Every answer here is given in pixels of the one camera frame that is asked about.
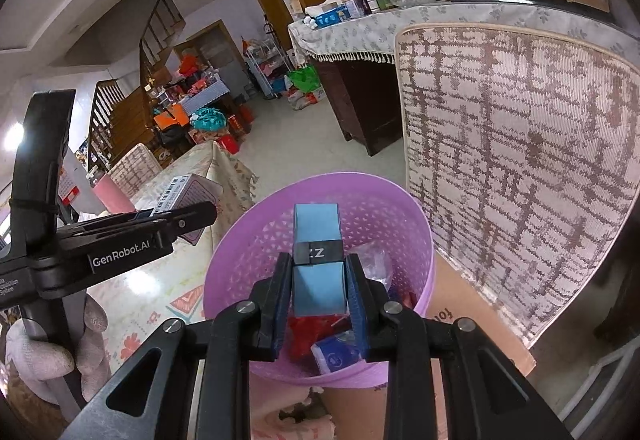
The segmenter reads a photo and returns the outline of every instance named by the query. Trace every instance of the wooden cabinet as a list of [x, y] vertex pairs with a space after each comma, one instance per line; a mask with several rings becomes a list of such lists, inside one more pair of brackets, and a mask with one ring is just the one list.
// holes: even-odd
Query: wooden cabinet
[[368, 60], [313, 61], [345, 140], [373, 156], [402, 137], [396, 67]]

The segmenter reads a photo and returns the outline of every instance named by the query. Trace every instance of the staircase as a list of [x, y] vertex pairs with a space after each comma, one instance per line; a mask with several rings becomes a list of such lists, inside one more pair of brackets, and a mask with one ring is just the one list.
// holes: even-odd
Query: staircase
[[140, 38], [140, 87], [125, 96], [116, 80], [98, 82], [89, 125], [87, 170], [108, 171], [133, 147], [154, 147], [156, 138], [150, 98], [145, 88], [161, 85], [164, 67], [184, 19], [172, 0], [157, 0]]

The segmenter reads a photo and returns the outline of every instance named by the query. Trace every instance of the blue box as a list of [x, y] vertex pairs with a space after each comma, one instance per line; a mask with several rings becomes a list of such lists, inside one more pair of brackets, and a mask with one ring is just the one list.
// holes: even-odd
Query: blue box
[[293, 263], [335, 263], [344, 260], [340, 214], [336, 203], [299, 203], [293, 216]]
[[316, 23], [318, 23], [319, 28], [324, 28], [325, 26], [337, 25], [337, 23], [341, 23], [347, 19], [351, 19], [349, 9], [346, 5], [340, 5], [333, 10], [320, 14], [316, 17]]
[[336, 203], [294, 208], [293, 314], [345, 314], [344, 248]]
[[295, 317], [346, 313], [343, 262], [293, 267]]

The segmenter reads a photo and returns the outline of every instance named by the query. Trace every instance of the tablecloth fringe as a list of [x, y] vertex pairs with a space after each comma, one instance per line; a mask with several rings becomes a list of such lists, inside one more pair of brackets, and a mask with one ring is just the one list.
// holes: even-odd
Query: tablecloth fringe
[[315, 60], [320, 62], [336, 62], [337, 60], [369, 60], [379, 64], [395, 64], [396, 58], [393, 54], [383, 54], [381, 52], [346, 52], [340, 54], [312, 54]]

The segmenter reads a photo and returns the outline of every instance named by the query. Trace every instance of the blue packet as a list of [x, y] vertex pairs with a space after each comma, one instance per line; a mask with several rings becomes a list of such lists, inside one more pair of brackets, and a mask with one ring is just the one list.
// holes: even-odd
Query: blue packet
[[318, 341], [311, 346], [311, 352], [322, 375], [337, 372], [360, 360], [353, 330]]

